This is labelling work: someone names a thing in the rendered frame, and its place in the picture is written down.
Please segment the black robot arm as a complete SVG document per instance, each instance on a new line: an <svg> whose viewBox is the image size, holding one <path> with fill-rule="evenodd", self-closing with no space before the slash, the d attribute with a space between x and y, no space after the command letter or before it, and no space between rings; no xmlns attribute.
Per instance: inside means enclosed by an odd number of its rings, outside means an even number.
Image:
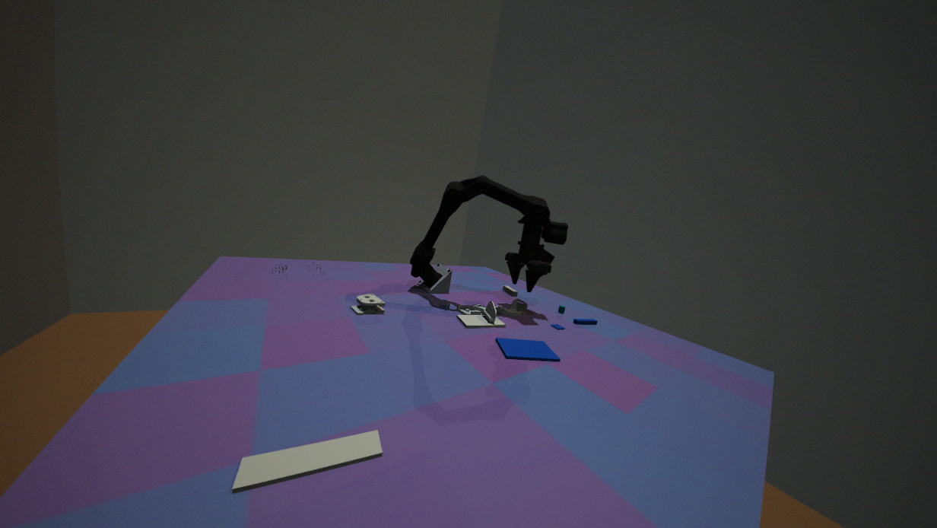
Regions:
<svg viewBox="0 0 937 528"><path fill-rule="evenodd" d="M430 265L434 257L434 243L447 219L456 212L458 207L477 195L485 194L494 200L506 203L514 207L524 215L518 223L524 224L522 227L522 238L526 240L541 240L547 243L565 243L568 234L568 224L564 222L551 221L550 211L545 200L534 196L523 195L516 190L505 188L484 176L474 179L465 179L462 182L451 182L446 186L443 194L443 201L440 203L439 212L434 218L424 240L415 247L409 263L411 263L411 275L417 278L418 275L424 281L424 285L431 288L440 278L443 277ZM544 228L544 230L542 230Z"/></svg>

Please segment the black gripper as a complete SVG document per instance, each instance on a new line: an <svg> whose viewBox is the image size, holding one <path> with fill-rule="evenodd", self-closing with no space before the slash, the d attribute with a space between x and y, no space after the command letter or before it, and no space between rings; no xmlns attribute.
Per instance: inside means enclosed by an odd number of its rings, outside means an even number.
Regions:
<svg viewBox="0 0 937 528"><path fill-rule="evenodd" d="M505 257L509 261L507 265L510 270L510 277L513 284L516 285L520 270L526 265L526 268L529 269L526 270L526 293L532 293L538 279L542 275L551 273L551 264L538 261L538 248L542 247L540 241L521 239L518 243L520 245L519 253L508 253Z"/></svg>

